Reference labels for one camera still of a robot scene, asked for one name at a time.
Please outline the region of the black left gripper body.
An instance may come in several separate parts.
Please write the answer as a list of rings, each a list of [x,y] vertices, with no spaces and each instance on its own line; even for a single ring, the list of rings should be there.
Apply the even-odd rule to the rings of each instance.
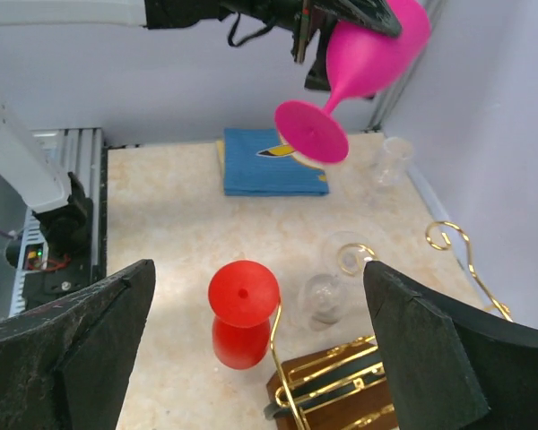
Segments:
[[[302,1],[220,1],[220,20],[222,21],[231,13],[238,15],[230,28],[227,40],[230,47],[243,47],[253,39],[266,35],[274,28],[281,28],[291,32],[293,59],[300,46],[300,26]],[[264,24],[257,30],[242,39],[236,39],[237,29],[242,15],[258,19]],[[321,30],[321,36],[317,47],[317,56],[309,69],[304,87],[306,90],[330,90],[330,84],[325,70],[325,44],[330,37],[334,26],[334,20],[325,17],[324,13],[311,12],[308,18],[312,21],[310,31],[305,39],[306,45],[313,39],[317,30]]]

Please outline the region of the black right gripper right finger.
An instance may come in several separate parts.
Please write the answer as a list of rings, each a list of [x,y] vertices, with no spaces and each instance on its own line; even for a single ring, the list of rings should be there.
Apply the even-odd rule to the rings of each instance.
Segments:
[[[538,429],[538,330],[383,262],[363,285],[402,429]]]

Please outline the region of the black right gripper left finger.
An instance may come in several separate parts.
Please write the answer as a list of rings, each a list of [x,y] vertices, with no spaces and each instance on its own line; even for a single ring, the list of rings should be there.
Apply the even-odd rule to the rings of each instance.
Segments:
[[[114,429],[155,290],[140,260],[0,322],[0,429]]]

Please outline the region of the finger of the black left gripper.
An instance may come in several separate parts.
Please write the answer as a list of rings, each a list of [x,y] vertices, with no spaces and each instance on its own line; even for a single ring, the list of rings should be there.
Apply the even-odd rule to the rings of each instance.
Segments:
[[[399,37],[402,25],[386,0],[316,0],[314,6],[339,22],[348,22],[388,37]]]

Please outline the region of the magenta plastic wine glass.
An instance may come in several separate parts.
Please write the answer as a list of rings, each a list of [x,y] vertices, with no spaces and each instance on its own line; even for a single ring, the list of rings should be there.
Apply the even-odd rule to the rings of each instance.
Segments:
[[[323,107],[303,100],[283,102],[274,113],[277,131],[294,151],[320,164],[336,164],[349,154],[346,132],[332,112],[346,99],[374,95],[396,82],[426,47],[430,18],[416,1],[389,3],[402,25],[391,38],[340,21],[328,43],[325,66],[331,94]]]

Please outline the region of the clear wine glass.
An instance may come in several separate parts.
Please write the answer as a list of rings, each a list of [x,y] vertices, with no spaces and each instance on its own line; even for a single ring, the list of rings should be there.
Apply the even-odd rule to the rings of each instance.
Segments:
[[[368,239],[355,231],[337,231],[321,249],[321,266],[297,295],[299,322],[312,331],[324,331],[347,315],[352,291],[362,282],[368,262],[377,253]]]
[[[371,165],[373,185],[390,188],[405,176],[413,156],[413,145],[400,137],[386,138]]]

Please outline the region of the red plastic wine glass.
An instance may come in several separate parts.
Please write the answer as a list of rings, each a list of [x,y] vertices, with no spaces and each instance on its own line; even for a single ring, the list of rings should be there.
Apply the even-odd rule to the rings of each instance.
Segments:
[[[269,348],[270,318],[280,304],[277,278],[259,262],[230,262],[213,275],[208,300],[215,356],[235,370],[256,366]]]

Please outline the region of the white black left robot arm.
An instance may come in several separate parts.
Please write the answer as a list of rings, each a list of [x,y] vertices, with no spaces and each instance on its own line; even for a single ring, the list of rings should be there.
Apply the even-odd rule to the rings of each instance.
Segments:
[[[387,1],[361,0],[68,0],[0,1],[0,26],[33,24],[112,24],[147,30],[185,29],[204,20],[248,16],[262,27],[237,39],[236,25],[227,36],[230,47],[243,47],[274,28],[291,33],[292,57],[304,62],[308,44],[318,36],[317,56],[305,80],[308,90],[329,91],[325,51],[335,24],[348,22],[376,35],[396,39],[403,26]]]

